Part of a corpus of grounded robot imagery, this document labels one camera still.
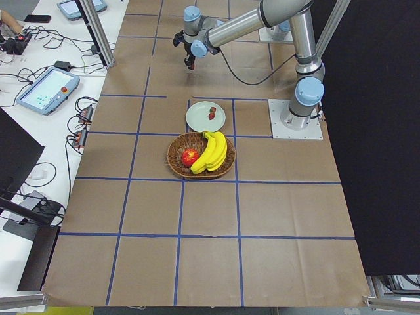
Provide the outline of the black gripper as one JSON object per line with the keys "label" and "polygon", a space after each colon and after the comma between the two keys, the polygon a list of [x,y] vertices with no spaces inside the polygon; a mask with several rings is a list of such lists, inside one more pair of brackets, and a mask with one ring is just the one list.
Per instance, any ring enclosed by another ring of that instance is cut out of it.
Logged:
{"label": "black gripper", "polygon": [[186,51],[186,58],[184,63],[190,70],[195,70],[195,61],[196,57],[192,54],[191,43],[187,42],[185,39],[184,30],[180,30],[178,33],[174,34],[173,45],[177,47],[181,43],[184,44],[184,50]]}

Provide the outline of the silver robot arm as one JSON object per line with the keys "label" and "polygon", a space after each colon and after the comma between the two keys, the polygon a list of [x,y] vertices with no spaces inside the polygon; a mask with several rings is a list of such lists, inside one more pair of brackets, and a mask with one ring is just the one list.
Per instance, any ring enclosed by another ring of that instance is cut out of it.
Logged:
{"label": "silver robot arm", "polygon": [[316,48],[311,6],[311,1],[260,1],[257,8],[227,22],[204,16],[198,7],[188,6],[183,15],[184,28],[174,35],[173,45],[184,45],[184,63],[192,70],[196,58],[203,58],[207,53],[217,54],[224,44],[288,21],[295,48],[293,58],[297,61],[297,82],[280,119],[289,129],[303,130],[324,95],[325,67]]}

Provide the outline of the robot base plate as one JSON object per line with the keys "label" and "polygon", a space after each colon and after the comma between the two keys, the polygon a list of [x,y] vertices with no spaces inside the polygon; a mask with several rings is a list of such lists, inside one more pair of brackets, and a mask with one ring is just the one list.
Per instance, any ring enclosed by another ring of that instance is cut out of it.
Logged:
{"label": "robot base plate", "polygon": [[282,43],[291,45],[293,44],[293,37],[291,31],[261,28],[259,30],[259,41],[261,43]]}
{"label": "robot base plate", "polygon": [[290,100],[269,99],[268,111],[273,139],[323,140],[316,108],[308,117],[298,117],[289,111]]}

